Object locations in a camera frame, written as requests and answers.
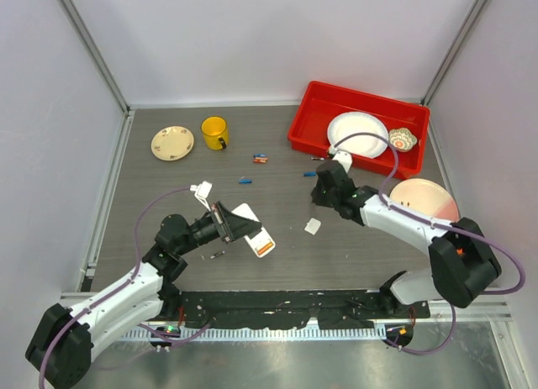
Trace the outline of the white remote control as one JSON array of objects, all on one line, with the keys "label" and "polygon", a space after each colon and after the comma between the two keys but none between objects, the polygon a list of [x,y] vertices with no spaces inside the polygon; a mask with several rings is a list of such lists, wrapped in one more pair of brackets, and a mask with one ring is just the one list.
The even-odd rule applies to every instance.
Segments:
[{"label": "white remote control", "polygon": [[[258,223],[260,222],[259,218],[256,216],[256,214],[251,209],[250,205],[247,203],[242,203],[241,205],[237,206],[236,208],[232,210],[232,213],[240,217],[248,218],[249,220],[256,221]],[[261,259],[267,256],[268,254],[270,254],[274,249],[276,249],[276,246],[277,246],[275,240],[272,238],[271,235],[269,235],[269,233],[266,231],[266,228],[264,226],[261,226],[261,229],[259,231],[245,236],[245,241],[251,247],[253,253],[256,255],[258,259]],[[262,257],[259,257],[256,252],[261,247],[269,243],[273,244],[273,249],[270,252],[265,253]]]}]

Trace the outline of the white battery cover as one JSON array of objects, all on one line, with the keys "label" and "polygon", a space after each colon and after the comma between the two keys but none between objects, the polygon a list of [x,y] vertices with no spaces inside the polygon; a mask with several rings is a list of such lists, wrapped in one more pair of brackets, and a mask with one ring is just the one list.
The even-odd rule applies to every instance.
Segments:
[{"label": "white battery cover", "polygon": [[305,225],[304,231],[311,235],[316,235],[321,227],[321,222],[316,218],[311,218]]}]

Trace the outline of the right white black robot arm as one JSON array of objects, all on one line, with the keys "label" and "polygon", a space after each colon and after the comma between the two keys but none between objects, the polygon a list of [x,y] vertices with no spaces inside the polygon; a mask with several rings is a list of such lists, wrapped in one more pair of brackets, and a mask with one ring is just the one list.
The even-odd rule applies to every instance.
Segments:
[{"label": "right white black robot arm", "polygon": [[318,166],[316,176],[314,204],[390,234],[428,256],[428,268],[402,271],[380,288],[379,305],[387,316],[399,317],[411,304],[431,299],[466,308],[501,275],[495,254],[470,218],[452,223],[405,209],[373,187],[356,187],[336,160]]}]

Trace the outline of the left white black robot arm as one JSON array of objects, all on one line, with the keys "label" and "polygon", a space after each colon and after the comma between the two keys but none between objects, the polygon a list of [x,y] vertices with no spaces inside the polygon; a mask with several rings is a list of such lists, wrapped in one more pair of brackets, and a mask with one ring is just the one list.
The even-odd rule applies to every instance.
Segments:
[{"label": "left white black robot arm", "polygon": [[187,266],[183,255],[216,239],[245,239],[259,257],[276,246],[246,203],[230,211],[216,202],[193,223],[180,214],[165,217],[154,245],[126,276],[77,305],[56,303],[44,312],[25,353],[39,372],[38,385],[71,388],[130,327],[173,319],[179,309],[174,281]]}]

